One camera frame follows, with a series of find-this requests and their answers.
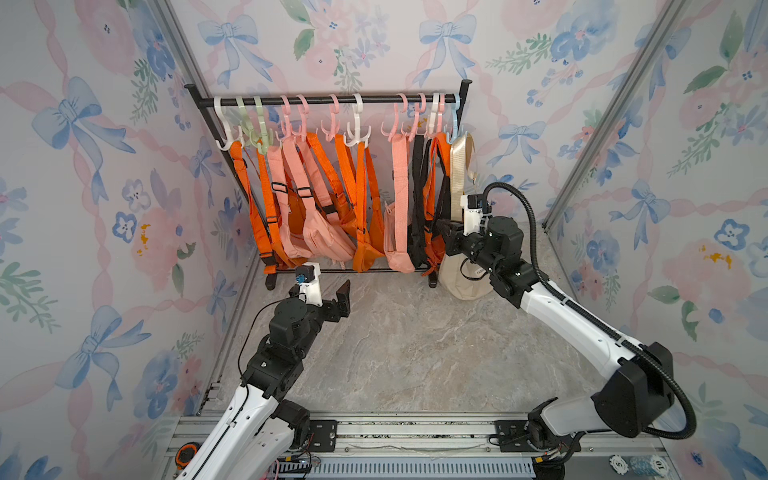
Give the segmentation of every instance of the pink waist bag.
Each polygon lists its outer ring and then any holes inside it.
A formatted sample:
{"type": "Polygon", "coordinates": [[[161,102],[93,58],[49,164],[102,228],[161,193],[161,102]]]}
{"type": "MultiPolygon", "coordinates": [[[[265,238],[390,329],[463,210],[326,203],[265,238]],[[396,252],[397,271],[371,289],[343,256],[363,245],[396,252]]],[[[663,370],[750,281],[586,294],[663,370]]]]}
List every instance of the pink waist bag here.
{"type": "Polygon", "coordinates": [[[266,152],[266,158],[270,162],[272,191],[277,196],[280,216],[283,218],[283,222],[280,224],[280,242],[283,244],[283,250],[289,258],[311,258],[313,257],[312,250],[306,245],[303,238],[293,235],[288,226],[288,215],[290,213],[290,207],[288,206],[289,186],[286,182],[286,172],[283,169],[283,154],[280,152],[280,147],[276,145],[270,147],[266,152]]]}
{"type": "MultiPolygon", "coordinates": [[[[288,138],[283,142],[283,154],[285,154],[288,161],[288,168],[290,168],[293,179],[296,181],[296,193],[306,208],[303,231],[304,241],[309,249],[312,250],[313,257],[320,255],[337,262],[349,261],[355,256],[355,245],[338,224],[332,225],[328,223],[328,220],[316,209],[310,182],[299,159],[296,146],[296,138],[288,138]]],[[[305,159],[309,159],[312,154],[306,142],[300,141],[299,147],[305,159]]]]}
{"type": "Polygon", "coordinates": [[[408,255],[408,141],[405,135],[392,137],[392,171],[395,175],[395,201],[384,216],[384,254],[389,268],[415,272],[408,255]]]}

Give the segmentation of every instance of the marble floor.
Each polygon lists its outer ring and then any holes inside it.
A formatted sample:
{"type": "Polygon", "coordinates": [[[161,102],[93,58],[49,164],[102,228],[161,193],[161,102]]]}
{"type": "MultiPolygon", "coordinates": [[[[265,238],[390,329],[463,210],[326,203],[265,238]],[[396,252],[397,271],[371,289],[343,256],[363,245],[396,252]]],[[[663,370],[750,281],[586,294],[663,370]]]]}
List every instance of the marble floor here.
{"type": "MultiPolygon", "coordinates": [[[[524,248],[528,259],[528,240],[524,248]]],[[[568,288],[549,239],[538,235],[539,263],[568,288]]],[[[326,323],[304,360],[304,373],[287,398],[313,411],[527,412],[554,396],[598,390],[597,370],[542,322],[495,293],[475,301],[430,289],[420,273],[326,273],[323,298],[352,280],[352,314],[326,323]]],[[[237,356],[253,316],[287,296],[294,282],[279,275],[268,292],[259,273],[243,308],[220,380],[223,409],[239,383],[237,356]]],[[[243,351],[242,365],[268,332],[274,306],[260,316],[243,351]]]]}

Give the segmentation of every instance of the pink hook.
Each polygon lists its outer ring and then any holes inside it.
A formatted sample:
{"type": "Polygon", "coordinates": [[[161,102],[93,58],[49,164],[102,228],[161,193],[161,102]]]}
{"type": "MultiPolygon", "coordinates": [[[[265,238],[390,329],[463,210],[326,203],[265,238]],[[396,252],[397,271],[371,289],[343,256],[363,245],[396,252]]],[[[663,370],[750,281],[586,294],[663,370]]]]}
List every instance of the pink hook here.
{"type": "MultiPolygon", "coordinates": [[[[402,98],[402,111],[406,112],[408,111],[408,98],[404,94],[398,94],[400,98],[402,98]]],[[[395,133],[397,132],[397,126],[400,123],[400,113],[397,111],[397,104],[394,104],[393,107],[395,108],[395,123],[392,125],[392,130],[389,131],[389,133],[384,131],[384,122],[382,122],[382,134],[387,136],[388,141],[392,141],[392,137],[395,136],[395,133]]]]}
{"type": "Polygon", "coordinates": [[[336,124],[336,114],[341,112],[339,108],[339,99],[336,98],[334,94],[331,94],[331,98],[333,99],[333,105],[329,105],[328,109],[331,110],[331,129],[330,131],[327,131],[323,127],[323,121],[320,121],[320,128],[323,129],[323,133],[326,135],[326,141],[331,141],[336,136],[336,134],[339,133],[339,129],[341,128],[341,124],[336,124]]]}
{"type": "Polygon", "coordinates": [[[445,94],[440,94],[440,104],[437,110],[437,127],[435,133],[442,131],[442,114],[445,112],[445,94]]]}
{"type": "Polygon", "coordinates": [[[288,97],[285,95],[280,95],[280,98],[283,99],[283,120],[280,122],[280,126],[283,129],[283,138],[277,138],[280,143],[283,143],[288,137],[293,135],[293,129],[290,126],[290,103],[288,102],[288,97]]]}
{"type": "MultiPolygon", "coordinates": [[[[416,138],[416,131],[419,129],[419,113],[424,113],[427,109],[427,97],[424,94],[419,94],[419,97],[422,98],[421,104],[413,108],[413,126],[411,126],[411,131],[408,133],[408,141],[413,141],[414,138],[416,138]]],[[[403,135],[406,135],[404,130],[402,129],[402,126],[400,127],[400,133],[403,135]]]]}
{"type": "Polygon", "coordinates": [[[302,105],[299,106],[299,115],[301,116],[301,127],[299,128],[298,132],[293,132],[294,135],[298,135],[301,137],[301,140],[306,140],[306,116],[310,113],[310,106],[306,103],[306,98],[304,98],[304,95],[297,95],[299,100],[301,100],[302,105]]]}

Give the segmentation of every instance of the black cable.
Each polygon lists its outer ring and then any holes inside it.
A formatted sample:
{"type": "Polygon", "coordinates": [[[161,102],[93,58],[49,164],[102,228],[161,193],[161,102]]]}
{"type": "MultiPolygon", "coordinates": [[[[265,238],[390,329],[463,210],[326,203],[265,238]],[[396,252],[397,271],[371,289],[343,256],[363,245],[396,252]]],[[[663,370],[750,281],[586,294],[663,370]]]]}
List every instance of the black cable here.
{"type": "MultiPolygon", "coordinates": [[[[544,275],[541,273],[541,269],[538,266],[538,256],[536,255],[536,215],[534,214],[533,207],[531,207],[531,204],[528,202],[528,199],[525,198],[525,195],[523,195],[520,192],[520,190],[513,187],[512,185],[506,184],[504,182],[494,182],[488,185],[482,193],[482,199],[484,203],[488,202],[488,193],[494,188],[503,188],[510,194],[516,196],[518,200],[520,200],[520,203],[523,205],[523,208],[525,208],[525,213],[528,215],[528,223],[530,224],[531,266],[533,267],[533,270],[536,272],[536,277],[538,278],[538,281],[541,282],[542,285],[544,285],[544,287],[549,291],[549,293],[551,293],[555,298],[557,298],[560,301],[565,300],[565,295],[563,295],[556,288],[550,285],[549,282],[545,281],[544,275]]],[[[568,300],[567,302],[565,302],[565,305],[570,307],[579,315],[583,316],[590,323],[592,323],[598,329],[605,332],[605,334],[611,337],[612,339],[619,340],[621,338],[621,335],[616,330],[611,328],[608,324],[604,323],[602,320],[598,319],[596,316],[589,313],[583,306],[579,305],[573,300],[568,300]]],[[[656,370],[656,372],[662,378],[662,380],[667,385],[669,385],[670,389],[672,390],[674,395],[677,397],[677,399],[680,400],[680,406],[683,407],[683,412],[685,414],[685,426],[683,427],[682,430],[679,430],[677,432],[667,432],[665,430],[659,430],[650,426],[645,426],[643,427],[643,432],[650,435],[655,435],[657,437],[661,437],[662,439],[683,440],[683,439],[690,438],[696,432],[696,413],[694,412],[694,407],[690,404],[690,400],[688,400],[688,397],[685,395],[685,392],[683,391],[683,389],[677,384],[677,382],[675,382],[674,378],[672,378],[672,376],[669,373],[667,373],[666,370],[661,368],[661,365],[659,365],[656,362],[656,360],[651,358],[647,353],[645,353],[645,351],[643,351],[637,345],[635,345],[634,343],[626,339],[621,342],[621,345],[629,349],[632,353],[634,353],[639,358],[641,358],[646,364],[649,365],[649,367],[656,370]]]]}
{"type": "MultiPolygon", "coordinates": [[[[275,300],[274,302],[268,303],[267,305],[261,307],[261,310],[256,314],[256,316],[253,318],[253,322],[250,324],[250,329],[248,330],[248,335],[245,335],[245,341],[243,342],[243,347],[240,349],[240,355],[237,356],[237,371],[240,372],[240,378],[243,378],[243,368],[240,367],[240,359],[243,357],[243,351],[245,350],[245,345],[248,343],[248,339],[250,338],[251,332],[253,332],[253,326],[256,325],[256,319],[259,318],[259,315],[266,310],[266,308],[270,305],[274,305],[275,303],[280,303],[283,300],[287,300],[284,298],[281,298],[280,300],[275,300]]],[[[262,346],[264,343],[266,343],[266,336],[261,339],[261,342],[259,343],[259,346],[262,346]]]]}
{"type": "Polygon", "coordinates": [[[485,276],[486,276],[486,275],[488,275],[488,272],[485,272],[485,273],[483,273],[483,274],[482,274],[482,276],[467,276],[467,275],[466,275],[466,273],[464,273],[464,264],[465,264],[465,263],[467,263],[468,261],[469,261],[469,257],[466,257],[466,258],[464,259],[464,261],[462,262],[462,265],[461,265],[461,266],[458,268],[458,271],[460,272],[460,274],[461,274],[461,275],[462,275],[464,278],[466,278],[467,280],[471,280],[471,281],[473,281],[473,282],[477,282],[477,281],[479,281],[479,280],[482,280],[482,279],[484,279],[484,278],[485,278],[485,276]]]}
{"type": "Polygon", "coordinates": [[[568,451],[562,457],[556,458],[554,460],[547,460],[545,462],[539,463],[538,465],[540,467],[546,467],[546,468],[552,468],[559,465],[563,465],[564,463],[566,463],[568,460],[571,459],[571,457],[574,454],[574,447],[576,446],[578,441],[581,440],[581,437],[583,437],[584,435],[587,435],[587,433],[579,432],[576,435],[574,435],[574,438],[571,440],[571,444],[568,446],[568,451]]]}

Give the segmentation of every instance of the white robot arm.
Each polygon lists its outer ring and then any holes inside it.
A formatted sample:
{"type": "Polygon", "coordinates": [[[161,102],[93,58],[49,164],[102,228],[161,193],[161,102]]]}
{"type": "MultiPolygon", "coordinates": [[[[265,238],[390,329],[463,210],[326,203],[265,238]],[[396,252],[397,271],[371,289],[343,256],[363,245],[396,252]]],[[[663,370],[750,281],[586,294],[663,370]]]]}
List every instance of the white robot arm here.
{"type": "MultiPolygon", "coordinates": [[[[607,430],[627,437],[641,432],[669,439],[693,435],[696,417],[674,381],[670,352],[658,343],[645,346],[602,322],[538,268],[535,217],[525,196],[509,184],[495,183],[483,195],[463,197],[462,206],[464,223],[437,222],[445,254],[464,254],[486,270],[498,295],[550,326],[606,379],[603,389],[592,396],[549,399],[528,413],[526,434],[531,445],[546,451],[557,447],[564,435],[607,430]],[[521,258],[524,235],[516,222],[490,216],[485,199],[496,187],[510,191],[526,209],[533,226],[531,263],[521,258]],[[675,397],[683,407],[686,427],[679,432],[651,428],[675,397]]],[[[297,267],[298,284],[291,289],[291,298],[275,309],[270,334],[248,362],[242,386],[181,472],[182,480],[257,480],[286,450],[308,446],[309,412],[284,397],[303,371],[301,360],[323,322],[349,315],[349,281],[336,293],[338,301],[322,300],[318,276],[317,264],[297,267]]]]}

